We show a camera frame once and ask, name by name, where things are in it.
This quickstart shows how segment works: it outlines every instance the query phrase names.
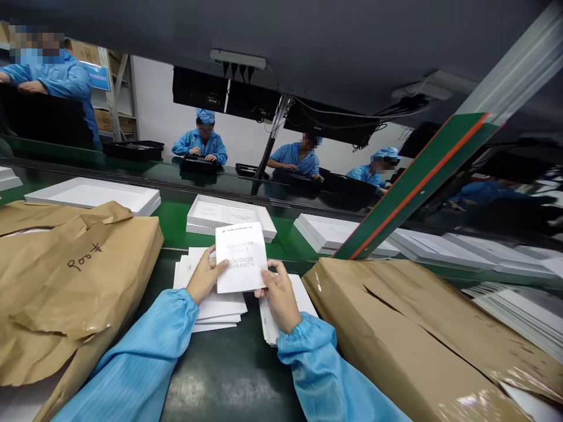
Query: face mask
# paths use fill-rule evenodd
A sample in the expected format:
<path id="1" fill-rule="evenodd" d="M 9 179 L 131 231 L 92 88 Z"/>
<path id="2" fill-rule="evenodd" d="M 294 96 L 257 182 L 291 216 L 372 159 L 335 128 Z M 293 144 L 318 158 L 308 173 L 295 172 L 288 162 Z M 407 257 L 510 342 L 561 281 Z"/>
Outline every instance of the face mask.
<path id="1" fill-rule="evenodd" d="M 65 50 L 15 49 L 11 50 L 16 64 L 60 64 L 65 62 Z"/>

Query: worker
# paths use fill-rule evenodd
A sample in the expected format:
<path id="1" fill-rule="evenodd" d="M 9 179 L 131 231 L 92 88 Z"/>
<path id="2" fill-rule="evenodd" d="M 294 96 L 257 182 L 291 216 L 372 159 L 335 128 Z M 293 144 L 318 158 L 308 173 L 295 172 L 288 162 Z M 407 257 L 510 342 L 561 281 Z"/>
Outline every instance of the worker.
<path id="1" fill-rule="evenodd" d="M 441 209 L 426 217 L 424 222 L 432 226 L 462 226 L 473 213 L 501 198 L 528 200 L 538 205 L 555 201 L 551 196 L 530 196 L 516 192 L 514 189 L 517 186 L 517 183 L 506 179 L 470 183 L 462 187 L 457 195 L 448 199 Z"/>
<path id="2" fill-rule="evenodd" d="M 172 152 L 176 155 L 202 155 L 205 161 L 216 161 L 224 165 L 227 163 L 228 155 L 221 136 L 213 131 L 215 112 L 203 108 L 196 108 L 195 112 L 197 115 L 195 123 L 198 128 L 184 134 L 174 144 Z"/>
<path id="3" fill-rule="evenodd" d="M 462 187 L 461 191 L 448 199 L 445 207 L 459 210 L 461 212 L 474 211 L 477 208 L 490 204 L 495 199 L 529 199 L 537 202 L 549 201 L 547 197 L 529 196 L 516 192 L 516 182 L 506 179 L 494 179 L 484 182 L 474 182 Z"/>
<path id="4" fill-rule="evenodd" d="M 373 154 L 367 165 L 358 166 L 350 170 L 346 175 L 377 187 L 377 192 L 386 194 L 391 187 L 389 182 L 382 181 L 382 174 L 387 170 L 393 170 L 399 163 L 399 150 L 394 147 L 383 148 Z"/>
<path id="5" fill-rule="evenodd" d="M 315 154 L 315 148 L 322 141 L 322 137 L 312 133 L 304 133 L 301 142 L 287 144 L 278 148 L 270 156 L 267 165 L 275 169 L 274 176 L 278 169 L 284 169 L 310 177 L 315 181 L 324 182 L 324 178 L 318 171 L 318 157 Z"/>
<path id="6" fill-rule="evenodd" d="M 164 290 L 121 341 L 98 362 L 90 380 L 53 422 L 160 419 L 170 377 L 188 347 L 199 306 L 229 263 L 215 266 L 205 251 L 186 289 Z M 364 375 L 340 357 L 334 328 L 299 313 L 291 280 L 280 261 L 262 270 L 270 310 L 280 328 L 277 355 L 293 372 L 308 421 L 409 421 Z"/>
<path id="7" fill-rule="evenodd" d="M 92 107 L 92 80 L 63 42 L 60 33 L 21 32 L 22 46 L 16 63 L 0 69 L 0 82 L 17 86 L 22 94 L 50 94 L 82 102 L 84 120 L 100 142 L 96 115 Z"/>

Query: paper document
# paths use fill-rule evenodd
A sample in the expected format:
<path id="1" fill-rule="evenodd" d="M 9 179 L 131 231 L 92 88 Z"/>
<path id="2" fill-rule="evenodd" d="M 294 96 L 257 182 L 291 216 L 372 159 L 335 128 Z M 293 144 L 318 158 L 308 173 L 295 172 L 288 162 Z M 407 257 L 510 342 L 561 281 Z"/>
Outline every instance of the paper document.
<path id="1" fill-rule="evenodd" d="M 234 224 L 215 229 L 217 262 L 229 268 L 217 280 L 217 293 L 242 292 L 265 287 L 260 270 L 267 268 L 266 243 L 260 223 Z"/>
<path id="2" fill-rule="evenodd" d="M 188 255 L 183 255 L 176 263 L 174 272 L 174 288 L 185 288 L 199 264 L 206 248 L 189 248 Z M 199 306 L 198 319 L 192 333 L 231 328 L 240 322 L 241 314 L 247 312 L 245 298 L 242 293 L 226 293 L 219 295 L 214 287 L 209 296 Z"/>
<path id="3" fill-rule="evenodd" d="M 318 317 L 317 311 L 311 302 L 311 298 L 305 290 L 305 286 L 301 281 L 301 277 L 297 274 L 288 274 L 291 280 L 291 285 L 293 286 L 293 294 L 295 295 L 295 300 L 297 301 L 297 309 L 300 312 L 307 312 L 315 317 Z M 280 329 L 277 326 L 272 312 L 270 311 L 270 305 L 268 304 L 268 299 L 266 297 L 259 299 L 260 304 L 260 318 L 262 319 L 262 332 L 264 334 L 264 340 L 270 346 L 276 346 L 277 338 L 280 336 Z"/>

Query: stack of white cards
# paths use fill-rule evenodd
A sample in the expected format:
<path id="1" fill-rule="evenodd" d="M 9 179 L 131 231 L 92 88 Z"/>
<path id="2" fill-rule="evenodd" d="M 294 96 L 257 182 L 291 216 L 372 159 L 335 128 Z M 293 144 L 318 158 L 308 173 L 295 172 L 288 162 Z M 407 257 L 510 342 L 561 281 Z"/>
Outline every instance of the stack of white cards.
<path id="1" fill-rule="evenodd" d="M 183 255 L 180 262 L 176 263 L 174 288 L 185 288 L 188 285 L 205 249 L 191 247 L 188 255 Z M 245 312 L 247 308 L 242 293 L 218 294 L 214 287 L 199 306 L 198 319 L 192 333 L 236 327 L 240 322 L 240 316 Z"/>
<path id="2" fill-rule="evenodd" d="M 297 274 L 289 274 L 289 279 L 293 286 L 293 294 L 297 301 L 297 308 L 300 312 L 307 312 L 315 317 L 318 317 L 317 311 L 305 290 L 305 286 L 301 281 L 301 278 Z M 280 329 L 277 326 L 274 318 L 272 317 L 272 312 L 270 311 L 270 305 L 268 304 L 268 299 L 262 297 L 260 301 L 260 317 L 262 319 L 262 332 L 264 333 L 264 340 L 272 347 L 276 347 L 276 341 L 280 336 Z"/>
<path id="3" fill-rule="evenodd" d="M 541 290 L 497 283 L 463 289 L 473 302 L 563 363 L 563 301 Z"/>

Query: white box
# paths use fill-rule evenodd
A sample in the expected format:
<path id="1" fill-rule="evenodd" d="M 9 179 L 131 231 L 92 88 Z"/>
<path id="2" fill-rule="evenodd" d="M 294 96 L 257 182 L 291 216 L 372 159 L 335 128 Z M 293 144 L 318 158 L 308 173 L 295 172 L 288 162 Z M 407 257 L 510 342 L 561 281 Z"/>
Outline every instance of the white box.
<path id="1" fill-rule="evenodd" d="M 217 228 L 231 224 L 254 222 L 259 222 L 262 225 L 264 239 L 270 239 L 268 243 L 271 243 L 276 237 L 277 230 L 265 207 L 213 196 L 198 195 L 189 210 L 187 224 Z"/>
<path id="2" fill-rule="evenodd" d="M 514 248 L 518 252 L 522 252 L 527 256 L 536 258 L 539 260 L 550 259 L 550 258 L 563 258 L 563 253 L 559 251 L 554 251 L 551 249 L 537 248 L 534 246 L 517 246 Z"/>
<path id="3" fill-rule="evenodd" d="M 331 249 L 322 247 L 317 239 L 305 228 L 305 226 L 301 223 L 301 220 L 298 218 L 293 222 L 295 228 L 301 233 L 301 235 L 305 238 L 307 243 L 313 248 L 316 253 L 326 254 L 326 255 L 334 255 L 337 249 Z M 393 246 L 388 241 L 384 240 L 370 255 L 373 258 L 392 258 L 399 254 L 399 249 Z"/>
<path id="4" fill-rule="evenodd" d="M 0 179 L 0 192 L 2 192 L 3 190 L 17 188 L 18 186 L 22 185 L 22 181 L 17 176 L 14 176 L 12 178 Z"/>
<path id="5" fill-rule="evenodd" d="M 556 278 L 540 261 L 492 240 L 446 233 L 444 239 L 494 262 L 493 270 L 499 273 L 527 275 L 539 278 Z"/>
<path id="6" fill-rule="evenodd" d="M 186 232 L 215 236 L 215 227 L 198 226 L 197 224 L 186 223 Z M 264 242 L 272 243 L 272 240 L 274 240 L 272 237 L 264 236 Z"/>
<path id="7" fill-rule="evenodd" d="M 494 267 L 494 263 L 434 234 L 396 229 L 388 240 L 413 261 L 475 272 Z"/>
<path id="8" fill-rule="evenodd" d="M 301 214 L 299 222 L 323 248 L 338 249 L 350 237 L 359 223 Z"/>
<path id="9" fill-rule="evenodd" d="M 74 178 L 24 195 L 30 202 L 59 203 L 94 208 L 109 201 L 127 207 L 136 216 L 149 216 L 160 205 L 157 189 L 87 178 Z"/>

